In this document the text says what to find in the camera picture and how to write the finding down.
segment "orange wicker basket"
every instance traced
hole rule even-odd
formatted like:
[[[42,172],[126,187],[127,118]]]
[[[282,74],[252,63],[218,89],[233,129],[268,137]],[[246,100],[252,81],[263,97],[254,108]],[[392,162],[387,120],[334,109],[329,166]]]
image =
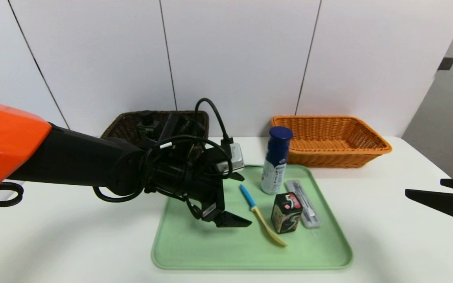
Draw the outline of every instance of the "orange wicker basket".
[[[293,131],[290,164],[358,168],[392,151],[365,122],[350,116],[275,116],[272,126]]]

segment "orange robot arm cover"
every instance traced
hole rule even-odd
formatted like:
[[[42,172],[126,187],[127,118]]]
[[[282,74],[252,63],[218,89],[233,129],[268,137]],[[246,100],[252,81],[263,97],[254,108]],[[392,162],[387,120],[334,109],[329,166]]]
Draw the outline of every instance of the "orange robot arm cover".
[[[0,183],[32,156],[51,128],[34,114],[0,104]]]

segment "white table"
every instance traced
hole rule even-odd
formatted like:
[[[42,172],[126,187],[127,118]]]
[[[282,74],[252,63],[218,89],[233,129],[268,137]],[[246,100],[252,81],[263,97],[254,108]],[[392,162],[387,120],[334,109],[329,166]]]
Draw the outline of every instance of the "white table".
[[[108,204],[89,187],[28,182],[19,205],[0,208],[0,283],[453,282],[453,218],[404,196],[405,188],[451,192],[439,186],[447,175],[403,140],[386,139],[392,153],[363,168],[311,169],[354,251],[346,269],[161,270],[151,247],[166,197]],[[266,141],[236,138],[248,164],[263,162]]]

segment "spray can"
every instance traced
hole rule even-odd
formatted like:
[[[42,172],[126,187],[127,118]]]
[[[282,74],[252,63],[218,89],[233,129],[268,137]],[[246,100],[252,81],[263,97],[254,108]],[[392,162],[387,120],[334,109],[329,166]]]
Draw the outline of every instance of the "spray can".
[[[272,127],[268,132],[267,155],[261,179],[261,189],[269,195],[277,194],[282,186],[288,159],[289,141],[293,132],[286,127]]]

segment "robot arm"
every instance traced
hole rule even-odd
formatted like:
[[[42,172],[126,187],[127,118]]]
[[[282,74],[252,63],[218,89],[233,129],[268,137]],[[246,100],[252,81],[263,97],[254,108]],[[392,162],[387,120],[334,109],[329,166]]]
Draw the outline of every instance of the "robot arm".
[[[94,138],[57,127],[0,105],[0,183],[12,179],[92,186],[97,197],[110,202],[128,201],[143,191],[160,192],[185,201],[195,218],[217,227],[250,225],[225,211],[223,179],[233,176],[225,147],[201,138],[202,125],[180,115],[170,114],[159,126],[158,139],[144,138],[137,147],[120,138]],[[191,160],[198,143],[213,148]],[[228,162],[227,175],[216,169],[218,161]],[[0,184],[0,189],[8,186]],[[122,197],[107,197],[99,187]],[[202,207],[191,204],[191,199]]]

